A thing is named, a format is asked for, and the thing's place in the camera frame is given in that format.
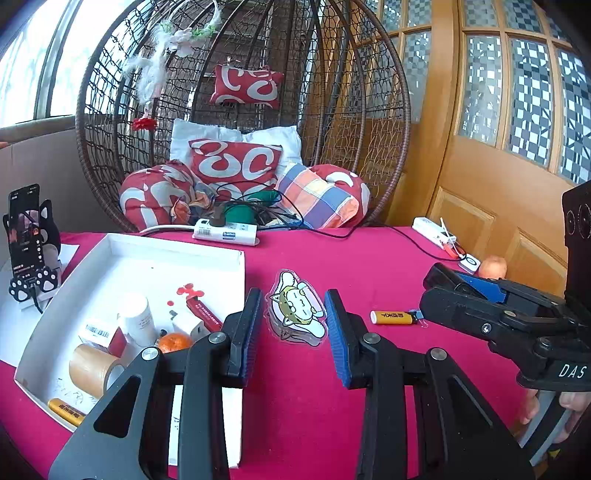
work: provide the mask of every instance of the hand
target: hand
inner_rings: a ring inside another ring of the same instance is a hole
[[[524,410],[519,418],[523,425],[527,425],[540,411],[540,402],[536,397],[537,393],[537,390],[528,390],[525,395]],[[560,394],[560,405],[568,410],[573,410],[574,414],[570,416],[562,432],[554,439],[555,443],[563,442],[568,438],[589,403],[591,403],[591,392],[562,392]]]

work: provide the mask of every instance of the red pillow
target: red pillow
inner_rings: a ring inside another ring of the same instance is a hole
[[[279,85],[283,74],[270,70],[242,70],[216,65],[216,84],[210,103],[262,103],[279,108]]]
[[[181,162],[131,173],[119,189],[119,204],[127,219],[139,230],[171,223],[170,209],[177,200],[190,202],[195,192],[191,171]]]
[[[200,138],[189,141],[191,171],[221,196],[236,199],[259,190],[271,190],[277,183],[275,169],[282,149],[277,145],[259,145],[245,142],[224,142]]]
[[[343,226],[357,225],[368,212],[369,206],[369,188],[355,173],[337,167],[336,165],[323,164],[310,167],[310,170],[316,173],[324,181],[346,191],[359,202],[357,214]]]

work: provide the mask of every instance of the table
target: table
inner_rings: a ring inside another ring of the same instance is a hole
[[[410,228],[404,231],[432,254],[443,254]],[[80,245],[66,274],[102,235],[62,235],[62,242]],[[157,237],[228,247],[197,242],[189,233]],[[485,342],[433,323],[427,328],[371,324],[371,310],[418,307],[423,278],[436,260],[407,238],[387,228],[360,228],[345,240],[306,231],[261,232],[259,237],[257,247],[236,247],[246,254],[247,291],[259,287],[267,294],[282,268],[310,282],[321,297],[329,288],[337,288],[348,311],[361,315],[370,331],[400,348],[426,352],[434,346],[443,347],[501,419],[507,425],[514,421],[524,395],[515,382],[518,369],[511,361],[489,352]],[[25,396],[12,379],[14,370],[0,362],[0,421],[23,456],[47,477],[51,463],[71,434]],[[409,394],[411,388],[407,387],[407,410],[414,409]],[[342,386],[327,338],[317,348],[285,343],[264,319],[254,374],[244,395],[242,462],[239,469],[232,470],[232,479],[352,480],[364,395],[363,390],[348,391]],[[408,412],[409,476],[418,472],[413,414]]]

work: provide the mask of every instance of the green cloth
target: green cloth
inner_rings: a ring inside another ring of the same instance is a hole
[[[270,207],[275,202],[278,202],[281,195],[277,190],[261,190],[253,193],[245,198],[247,202],[257,202],[259,205]],[[248,205],[232,205],[230,204],[224,209],[226,215],[226,222],[233,223],[248,223],[256,225],[255,211]]]

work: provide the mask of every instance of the finger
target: finger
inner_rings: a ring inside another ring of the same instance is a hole
[[[577,413],[574,412],[570,418],[567,420],[566,425],[564,426],[564,429],[566,430],[566,433],[568,433],[570,435],[570,433],[573,431],[575,425],[577,424],[577,422],[579,421],[579,419],[583,416],[582,413]]]
[[[569,438],[569,434],[566,432],[565,429],[562,429],[562,431],[557,435],[557,437],[552,440],[552,443],[560,443],[565,441],[567,438]]]
[[[537,397],[528,398],[524,404],[524,410],[519,419],[523,425],[528,424],[540,411],[540,402]]]
[[[590,392],[562,392],[560,394],[560,404],[564,408],[577,412],[584,412],[591,402]]]

